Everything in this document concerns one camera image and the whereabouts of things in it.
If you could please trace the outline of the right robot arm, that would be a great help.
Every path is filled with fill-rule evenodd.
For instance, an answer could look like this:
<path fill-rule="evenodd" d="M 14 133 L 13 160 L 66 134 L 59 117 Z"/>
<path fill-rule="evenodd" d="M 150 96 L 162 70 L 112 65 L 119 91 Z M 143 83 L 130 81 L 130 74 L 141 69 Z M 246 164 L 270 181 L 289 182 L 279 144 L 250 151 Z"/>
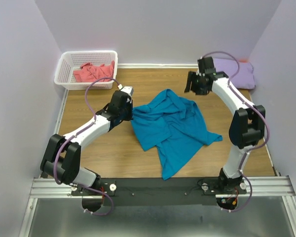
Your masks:
<path fill-rule="evenodd" d="M 188 73 L 185 92 L 192 91 L 196 95 L 213 92 L 233 115 L 228 132 L 232 143 L 228 160 L 220 170 L 217 180 L 207 182 L 214 193 L 228 194 L 241 186 L 248 157 L 264 137 L 265 108 L 250 102 L 233 85 L 225 72 L 218 72 L 212 57 L 202 57 L 197 64 L 198 70 Z"/>

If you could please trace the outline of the blue t shirt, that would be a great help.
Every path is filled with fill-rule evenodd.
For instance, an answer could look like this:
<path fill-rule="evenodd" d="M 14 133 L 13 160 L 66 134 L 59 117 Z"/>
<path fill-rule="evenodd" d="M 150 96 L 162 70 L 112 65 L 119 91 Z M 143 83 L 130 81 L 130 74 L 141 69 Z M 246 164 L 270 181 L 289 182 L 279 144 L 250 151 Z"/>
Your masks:
<path fill-rule="evenodd" d="M 144 151 L 156 147 L 161 176 L 174 176 L 204 146 L 222 141 L 207 130 L 197 104 L 166 89 L 150 103 L 133 108 L 131 124 Z"/>

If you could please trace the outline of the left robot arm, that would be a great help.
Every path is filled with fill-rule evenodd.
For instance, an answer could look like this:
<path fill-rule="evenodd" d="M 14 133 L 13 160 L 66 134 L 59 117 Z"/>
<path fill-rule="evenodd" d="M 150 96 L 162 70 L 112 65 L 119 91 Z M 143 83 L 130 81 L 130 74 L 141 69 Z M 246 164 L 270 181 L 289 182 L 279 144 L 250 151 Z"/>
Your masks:
<path fill-rule="evenodd" d="M 59 184 L 77 184 L 87 194 L 96 194 L 101 189 L 101 176 L 80 166 L 81 152 L 101 135 L 132 119 L 133 92 L 131 86 L 115 91 L 111 101 L 86 124 L 63 136 L 52 135 L 40 164 L 41 171 L 56 178 Z"/>

